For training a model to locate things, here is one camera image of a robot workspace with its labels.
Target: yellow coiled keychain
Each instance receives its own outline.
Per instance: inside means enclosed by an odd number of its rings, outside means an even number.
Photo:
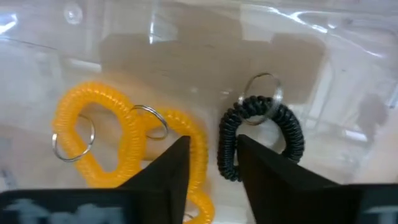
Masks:
[[[119,163],[112,172],[105,172],[89,152],[94,139],[93,128],[88,146],[85,146],[75,131],[80,111],[90,103],[97,103],[111,110],[121,124],[123,133],[118,149]],[[133,108],[134,105],[129,102],[126,95],[102,83],[82,83],[69,90],[60,100],[53,121],[53,148],[56,155],[64,161],[76,161],[76,168],[89,186],[113,188],[123,184],[141,170],[140,161],[144,157],[146,146],[145,133],[162,124],[150,114],[139,116]],[[192,122],[192,119],[180,111],[160,110],[159,114],[177,133],[191,137],[187,199],[192,201],[200,212],[197,217],[186,223],[211,223],[214,206],[201,189],[208,162],[206,134]],[[58,154],[57,141],[71,159],[62,158]]]

